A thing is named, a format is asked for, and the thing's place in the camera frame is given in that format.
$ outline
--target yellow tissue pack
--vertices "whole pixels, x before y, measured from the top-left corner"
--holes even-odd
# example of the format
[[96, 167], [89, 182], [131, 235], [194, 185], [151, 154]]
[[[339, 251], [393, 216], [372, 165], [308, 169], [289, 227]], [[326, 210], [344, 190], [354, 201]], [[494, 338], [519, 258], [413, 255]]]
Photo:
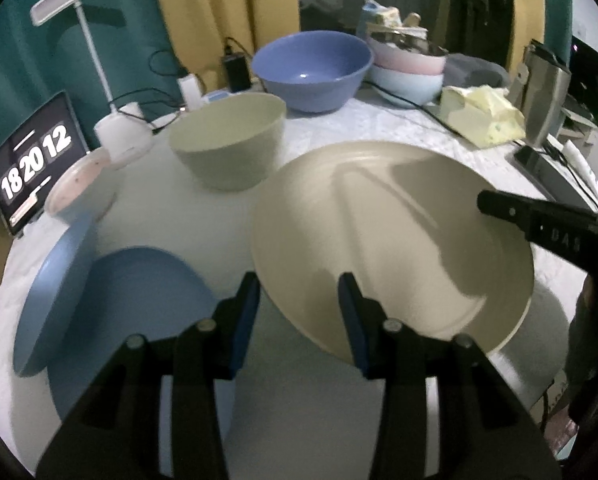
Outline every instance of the yellow tissue pack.
[[508, 89], [447, 86], [438, 117], [478, 148], [525, 139], [524, 115], [506, 99]]

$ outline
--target light blue plate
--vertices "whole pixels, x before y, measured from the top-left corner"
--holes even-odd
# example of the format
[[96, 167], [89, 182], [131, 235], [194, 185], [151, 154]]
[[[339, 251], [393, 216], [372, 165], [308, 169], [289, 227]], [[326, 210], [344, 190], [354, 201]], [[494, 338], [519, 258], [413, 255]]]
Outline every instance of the light blue plate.
[[29, 377], [54, 357], [70, 325], [95, 257], [96, 225], [89, 216], [71, 225], [41, 265], [16, 329], [13, 368]]
[[[136, 247], [92, 265], [83, 296], [56, 357], [48, 365], [52, 398], [65, 418], [101, 368], [131, 334], [149, 341], [177, 336], [211, 316], [217, 301], [204, 282], [176, 256]], [[234, 384], [216, 381], [217, 414], [225, 436], [232, 419]], [[172, 380], [162, 383], [159, 421], [161, 472], [172, 474]]]

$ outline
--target green curtain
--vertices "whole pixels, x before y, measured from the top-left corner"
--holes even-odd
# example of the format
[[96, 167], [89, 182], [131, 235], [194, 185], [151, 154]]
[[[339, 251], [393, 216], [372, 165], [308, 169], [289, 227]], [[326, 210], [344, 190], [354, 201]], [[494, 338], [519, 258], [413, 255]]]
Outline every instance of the green curtain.
[[[30, 7], [38, 0], [4, 0], [0, 6], [0, 144], [52, 95], [66, 90], [87, 142], [98, 146], [94, 124], [109, 113], [105, 95], [88, 54], [76, 12], [69, 8], [34, 27]], [[180, 100], [174, 77], [151, 72], [148, 58], [171, 47], [157, 0], [83, 0], [96, 49], [115, 96], [140, 88], [158, 88]], [[168, 54], [154, 68], [173, 72]], [[146, 92], [119, 100], [162, 100]], [[146, 117], [172, 111], [146, 105]]]
[[568, 66], [572, 47], [572, 12], [572, 0], [545, 0], [543, 43]]

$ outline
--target clock display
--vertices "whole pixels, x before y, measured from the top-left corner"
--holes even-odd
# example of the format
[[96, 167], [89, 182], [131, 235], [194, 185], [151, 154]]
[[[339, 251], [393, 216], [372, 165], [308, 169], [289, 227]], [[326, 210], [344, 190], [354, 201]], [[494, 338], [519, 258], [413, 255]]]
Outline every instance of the clock display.
[[41, 172], [46, 164], [54, 161], [61, 153], [70, 147], [72, 138], [67, 134], [63, 124], [57, 124], [51, 132], [41, 139], [41, 146], [35, 143], [23, 155], [18, 164], [9, 168], [1, 180], [1, 189], [8, 201], [14, 200], [23, 189], [23, 184], [30, 182], [37, 173]]
[[10, 135], [0, 146], [0, 212], [12, 234], [43, 209], [52, 186], [87, 152], [65, 92]]

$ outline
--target white lamp base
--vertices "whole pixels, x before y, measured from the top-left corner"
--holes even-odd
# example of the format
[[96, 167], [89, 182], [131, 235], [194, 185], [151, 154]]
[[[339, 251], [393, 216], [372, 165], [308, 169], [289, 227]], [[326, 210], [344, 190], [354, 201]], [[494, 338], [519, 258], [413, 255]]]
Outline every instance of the white lamp base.
[[[143, 117], [138, 103], [128, 103], [120, 110]], [[94, 127], [96, 137], [108, 150], [112, 166], [122, 168], [141, 158], [153, 145], [152, 129], [142, 119], [119, 112], [103, 117]]]

